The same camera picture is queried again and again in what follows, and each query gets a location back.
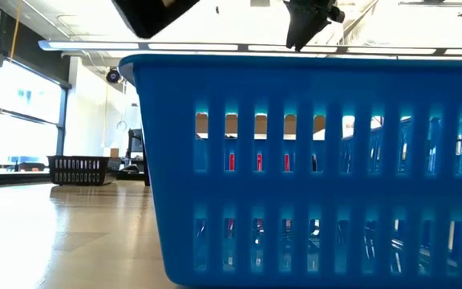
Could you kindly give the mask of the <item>blue plastic basket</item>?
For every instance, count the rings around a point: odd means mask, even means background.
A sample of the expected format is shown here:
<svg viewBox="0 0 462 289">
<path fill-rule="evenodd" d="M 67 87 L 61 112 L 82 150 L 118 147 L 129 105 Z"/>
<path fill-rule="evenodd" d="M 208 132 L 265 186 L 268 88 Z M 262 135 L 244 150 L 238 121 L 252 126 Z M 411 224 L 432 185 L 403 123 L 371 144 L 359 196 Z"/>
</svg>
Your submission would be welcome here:
<svg viewBox="0 0 462 289">
<path fill-rule="evenodd" d="M 462 61 L 133 55 L 141 115 L 323 116 L 319 175 L 152 187 L 167 277 L 194 287 L 462 289 Z"/>
</svg>

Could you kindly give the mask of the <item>black plastic basket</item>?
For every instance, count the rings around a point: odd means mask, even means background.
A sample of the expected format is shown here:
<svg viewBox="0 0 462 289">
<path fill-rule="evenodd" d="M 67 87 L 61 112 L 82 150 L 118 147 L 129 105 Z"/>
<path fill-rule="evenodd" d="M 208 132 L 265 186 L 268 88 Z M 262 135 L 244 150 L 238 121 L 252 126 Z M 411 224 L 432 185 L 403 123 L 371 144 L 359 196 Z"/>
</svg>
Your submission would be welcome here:
<svg viewBox="0 0 462 289">
<path fill-rule="evenodd" d="M 48 156 L 51 182 L 55 185 L 103 185 L 107 178 L 106 157 Z"/>
</svg>

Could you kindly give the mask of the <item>long ceiling light bar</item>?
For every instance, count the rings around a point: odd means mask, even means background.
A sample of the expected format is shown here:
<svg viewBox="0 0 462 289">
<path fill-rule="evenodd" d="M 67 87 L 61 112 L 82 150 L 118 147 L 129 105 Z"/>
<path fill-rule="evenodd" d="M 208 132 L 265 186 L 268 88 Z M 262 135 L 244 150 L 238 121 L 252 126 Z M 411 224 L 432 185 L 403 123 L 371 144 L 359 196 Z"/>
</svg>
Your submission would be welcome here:
<svg viewBox="0 0 462 289">
<path fill-rule="evenodd" d="M 44 51 L 211 51 L 237 53 L 294 53 L 295 49 L 275 44 L 248 43 L 147 43 L 48 41 L 38 42 Z M 462 57 L 462 47 L 375 47 L 344 45 L 309 45 L 300 50 L 305 54 L 322 55 L 383 55 Z"/>
</svg>

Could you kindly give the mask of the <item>dark computer monitor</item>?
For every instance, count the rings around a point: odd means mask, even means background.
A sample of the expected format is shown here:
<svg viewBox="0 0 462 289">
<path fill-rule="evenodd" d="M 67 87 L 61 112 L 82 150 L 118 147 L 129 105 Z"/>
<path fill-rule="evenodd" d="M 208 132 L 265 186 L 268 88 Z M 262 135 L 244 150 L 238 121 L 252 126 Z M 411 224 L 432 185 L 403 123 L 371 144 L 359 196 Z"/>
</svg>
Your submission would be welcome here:
<svg viewBox="0 0 462 289">
<path fill-rule="evenodd" d="M 143 132 L 141 128 L 128 131 L 128 152 L 142 153 L 144 151 Z"/>
</svg>

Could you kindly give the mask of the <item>black ceiling track fixture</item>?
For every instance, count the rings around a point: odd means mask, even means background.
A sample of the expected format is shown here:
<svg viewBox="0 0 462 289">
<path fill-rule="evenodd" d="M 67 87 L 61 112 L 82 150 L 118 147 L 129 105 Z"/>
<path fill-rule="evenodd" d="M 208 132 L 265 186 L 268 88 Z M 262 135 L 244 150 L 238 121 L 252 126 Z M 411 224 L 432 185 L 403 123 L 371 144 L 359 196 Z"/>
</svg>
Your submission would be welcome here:
<svg viewBox="0 0 462 289">
<path fill-rule="evenodd" d="M 460 11 L 456 14 L 462 17 L 462 1 L 461 0 L 399 0 L 399 6 L 422 6 L 432 8 L 457 8 Z"/>
</svg>

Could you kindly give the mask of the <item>large dark-framed window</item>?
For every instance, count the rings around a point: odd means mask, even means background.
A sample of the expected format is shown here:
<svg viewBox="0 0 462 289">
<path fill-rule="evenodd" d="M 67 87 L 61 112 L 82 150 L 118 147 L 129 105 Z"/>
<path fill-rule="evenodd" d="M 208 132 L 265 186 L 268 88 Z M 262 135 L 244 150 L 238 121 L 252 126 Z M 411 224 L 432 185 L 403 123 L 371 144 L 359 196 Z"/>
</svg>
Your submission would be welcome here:
<svg viewBox="0 0 462 289">
<path fill-rule="evenodd" d="M 67 89 L 23 66 L 0 66 L 0 173 L 46 172 L 63 152 Z"/>
</svg>

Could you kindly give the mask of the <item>black aluminium table frame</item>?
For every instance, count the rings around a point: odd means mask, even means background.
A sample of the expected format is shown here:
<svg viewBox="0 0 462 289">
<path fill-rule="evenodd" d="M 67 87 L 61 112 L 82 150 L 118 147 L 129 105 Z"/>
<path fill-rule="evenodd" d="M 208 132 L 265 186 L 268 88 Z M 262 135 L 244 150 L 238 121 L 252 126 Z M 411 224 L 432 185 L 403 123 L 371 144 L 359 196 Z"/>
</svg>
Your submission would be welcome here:
<svg viewBox="0 0 462 289">
<path fill-rule="evenodd" d="M 148 175 L 145 173 L 117 173 L 116 179 L 119 181 L 142 181 L 148 184 Z M 49 173 L 41 172 L 17 172 L 0 173 L 0 185 L 51 183 Z"/>
</svg>

